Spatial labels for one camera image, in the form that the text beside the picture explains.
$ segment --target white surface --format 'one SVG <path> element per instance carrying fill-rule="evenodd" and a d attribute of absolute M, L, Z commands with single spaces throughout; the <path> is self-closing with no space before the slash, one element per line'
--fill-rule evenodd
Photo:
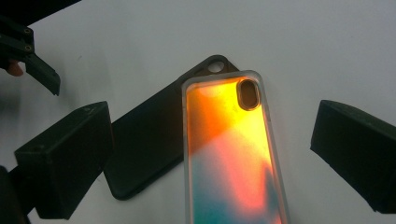
<path fill-rule="evenodd" d="M 39 21 L 37 54 L 62 79 L 52 96 L 0 71 L 0 164 L 72 110 L 108 101 L 115 120 L 212 54 L 262 74 L 290 223 L 395 223 L 374 213 L 310 151 L 318 104 L 354 105 L 396 124 L 396 2 L 385 0 L 83 0 Z M 184 223 L 183 166 L 132 200 L 101 175 L 69 221 Z"/>

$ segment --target finger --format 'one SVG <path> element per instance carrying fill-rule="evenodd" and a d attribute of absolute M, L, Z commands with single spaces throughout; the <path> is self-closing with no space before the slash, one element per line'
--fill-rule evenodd
<path fill-rule="evenodd" d="M 10 75 L 12 75 L 14 77 L 20 77 L 21 75 L 23 75 L 23 70 L 18 65 L 18 61 L 10 60 L 9 62 L 10 62 L 10 64 L 8 66 L 7 72 Z"/>

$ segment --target black rubber piece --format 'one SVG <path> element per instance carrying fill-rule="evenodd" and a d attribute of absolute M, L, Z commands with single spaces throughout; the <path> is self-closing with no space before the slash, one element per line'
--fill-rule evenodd
<path fill-rule="evenodd" d="M 396 127 L 353 106 L 321 101 L 311 149 L 374 211 L 396 213 Z"/>
<path fill-rule="evenodd" d="M 113 152 L 106 102 L 79 108 L 15 151 L 41 218 L 69 219 Z"/>
<path fill-rule="evenodd" d="M 190 77 L 214 74 L 208 66 L 223 63 L 219 73 L 238 71 L 214 55 L 113 122 L 115 153 L 105 175 L 113 196 L 127 200 L 183 161 L 181 85 Z"/>

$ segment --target gradient color panel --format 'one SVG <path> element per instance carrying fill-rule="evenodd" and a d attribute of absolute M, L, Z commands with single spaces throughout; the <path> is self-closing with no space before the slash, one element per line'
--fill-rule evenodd
<path fill-rule="evenodd" d="M 262 105 L 238 104 L 245 79 L 186 89 L 190 223 L 281 223 Z"/>

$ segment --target black clamp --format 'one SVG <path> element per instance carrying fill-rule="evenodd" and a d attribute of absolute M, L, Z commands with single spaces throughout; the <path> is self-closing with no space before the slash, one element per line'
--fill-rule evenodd
<path fill-rule="evenodd" d="M 0 15 L 0 67 L 7 69 L 9 59 L 25 63 L 28 74 L 54 95 L 59 95 L 61 79 L 53 68 L 35 55 L 33 30 Z"/>

